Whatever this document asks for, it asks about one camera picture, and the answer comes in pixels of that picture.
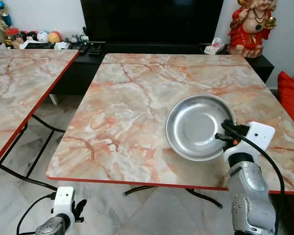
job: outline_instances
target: statue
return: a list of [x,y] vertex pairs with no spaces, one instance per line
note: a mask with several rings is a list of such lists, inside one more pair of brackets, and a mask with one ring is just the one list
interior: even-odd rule
[[271,12],[276,9],[277,0],[238,0],[238,3],[241,8],[233,14],[227,51],[246,58],[261,56],[262,39],[267,40],[276,27]]

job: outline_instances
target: tiled floor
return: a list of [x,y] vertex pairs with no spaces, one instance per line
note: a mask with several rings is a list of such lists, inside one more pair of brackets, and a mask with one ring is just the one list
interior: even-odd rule
[[[82,97],[59,97],[60,105],[46,100],[35,113],[44,121],[66,129]],[[31,119],[28,129],[5,160],[4,165],[24,174],[50,132]],[[233,235],[229,193],[201,192],[219,200],[224,208],[196,198],[179,188],[152,188],[123,197],[128,185],[57,182],[45,177],[45,170],[62,135],[56,133],[32,172],[31,178],[55,186],[73,186],[75,200],[87,199],[84,223],[75,225],[72,235]],[[16,233],[16,226],[33,201],[50,190],[22,182],[0,170],[0,235]],[[45,199],[28,214],[21,232],[35,231],[50,218],[53,201]]]

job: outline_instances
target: black cabinet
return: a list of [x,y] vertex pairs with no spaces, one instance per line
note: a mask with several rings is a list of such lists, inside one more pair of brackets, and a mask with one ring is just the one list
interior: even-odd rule
[[[107,53],[203,54],[199,45],[105,44],[101,55],[89,56],[88,52],[79,55],[50,93],[85,95]],[[226,50],[224,49],[221,54],[227,54]],[[263,55],[247,61],[263,82],[266,82],[274,66]]]

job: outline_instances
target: white wall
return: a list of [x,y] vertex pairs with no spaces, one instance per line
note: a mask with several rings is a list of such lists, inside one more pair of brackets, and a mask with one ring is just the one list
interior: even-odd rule
[[[236,0],[224,0],[215,36],[229,42],[227,36],[233,12],[239,8]],[[263,55],[275,66],[267,86],[277,87],[277,77],[281,71],[294,76],[294,0],[280,0],[276,11],[272,14],[277,18],[277,28],[269,39],[264,40]]]
[[20,30],[59,31],[62,36],[82,34],[85,26],[80,0],[3,0],[13,26]]
[[[10,9],[15,27],[20,30],[57,30],[64,36],[81,34],[85,26],[80,0],[3,0]],[[236,0],[224,0],[216,36],[229,42],[232,13],[239,8]],[[277,75],[283,70],[294,75],[294,0],[280,0],[273,13],[277,28],[264,41],[264,55],[275,69],[267,86],[277,87]]]

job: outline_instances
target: red table edge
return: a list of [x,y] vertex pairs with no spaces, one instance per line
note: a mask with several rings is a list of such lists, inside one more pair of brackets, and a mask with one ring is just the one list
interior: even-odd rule
[[[88,183],[107,183],[107,184],[122,184],[122,185],[143,185],[143,186],[170,187],[170,188],[194,188],[194,189],[205,189],[205,190],[228,191],[227,188],[221,188],[221,187],[170,185],[170,184],[141,183],[141,182],[113,181],[113,180],[74,179],[74,178],[61,178],[61,177],[50,177],[50,176],[46,176],[46,177],[48,179],[50,179],[50,180],[59,180],[59,181],[88,182]],[[270,190],[269,193],[271,193],[271,194],[280,194],[280,191]],[[294,195],[294,191],[285,191],[285,194]]]
[[25,126],[25,124],[27,123],[27,121],[31,118],[31,116],[33,115],[33,113],[38,109],[38,107],[41,105],[41,103],[47,97],[47,95],[49,94],[49,92],[57,84],[57,82],[60,80],[60,78],[63,76],[63,74],[68,70],[68,68],[71,66],[71,64],[74,62],[74,60],[78,57],[78,55],[79,55],[79,51],[71,59],[71,61],[65,66],[65,68],[62,70],[62,72],[59,74],[59,76],[56,78],[56,80],[51,84],[51,86],[48,88],[48,90],[45,92],[45,94],[40,98],[40,100],[37,102],[37,104],[33,107],[33,109],[29,112],[29,114],[26,116],[26,118],[21,122],[21,124],[19,125],[19,127],[15,130],[15,132],[13,133],[13,135],[5,143],[5,145],[3,146],[3,148],[0,151],[0,158],[6,152],[6,150],[11,145],[11,143],[14,141],[14,139],[19,134],[19,132],[22,130],[22,128]]

